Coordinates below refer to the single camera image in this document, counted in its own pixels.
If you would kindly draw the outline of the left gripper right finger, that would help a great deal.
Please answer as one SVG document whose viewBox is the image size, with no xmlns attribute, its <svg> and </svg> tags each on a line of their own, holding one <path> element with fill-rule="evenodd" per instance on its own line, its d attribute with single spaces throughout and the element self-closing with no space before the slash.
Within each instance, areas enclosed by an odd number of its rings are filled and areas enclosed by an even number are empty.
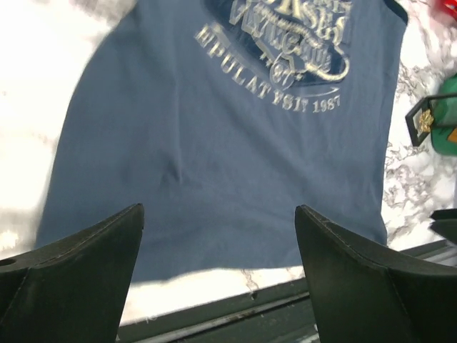
<svg viewBox="0 0 457 343">
<path fill-rule="evenodd" d="M 456 268 L 397 252 L 296 208 L 322 342 L 455 342 Z"/>
</svg>

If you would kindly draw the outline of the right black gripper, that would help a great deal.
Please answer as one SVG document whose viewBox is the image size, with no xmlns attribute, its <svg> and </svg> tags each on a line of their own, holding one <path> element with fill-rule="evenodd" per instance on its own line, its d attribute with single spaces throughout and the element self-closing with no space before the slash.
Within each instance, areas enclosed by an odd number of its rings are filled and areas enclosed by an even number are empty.
<svg viewBox="0 0 457 343">
<path fill-rule="evenodd" d="M 440 209 L 432 213 L 433 222 L 430 229 L 436 234 L 442 236 L 449 244 L 457 245 L 457 209 Z"/>
</svg>

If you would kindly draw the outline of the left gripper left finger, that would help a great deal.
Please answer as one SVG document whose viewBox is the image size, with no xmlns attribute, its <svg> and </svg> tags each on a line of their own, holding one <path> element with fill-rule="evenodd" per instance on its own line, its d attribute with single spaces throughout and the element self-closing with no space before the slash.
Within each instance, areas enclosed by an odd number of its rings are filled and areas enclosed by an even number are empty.
<svg viewBox="0 0 457 343">
<path fill-rule="evenodd" d="M 1 342 L 114 342 L 144 208 L 1 260 Z"/>
</svg>

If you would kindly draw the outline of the blue printed tank top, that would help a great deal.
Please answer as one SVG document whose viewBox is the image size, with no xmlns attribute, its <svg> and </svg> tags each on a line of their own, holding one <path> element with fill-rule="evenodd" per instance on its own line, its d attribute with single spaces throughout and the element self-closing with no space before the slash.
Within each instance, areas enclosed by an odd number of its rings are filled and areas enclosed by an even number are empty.
<svg viewBox="0 0 457 343">
<path fill-rule="evenodd" d="M 36 238 L 141 203 L 133 281 L 300 264 L 305 204 L 380 244 L 395 1 L 138 1 L 80 78 Z"/>
</svg>

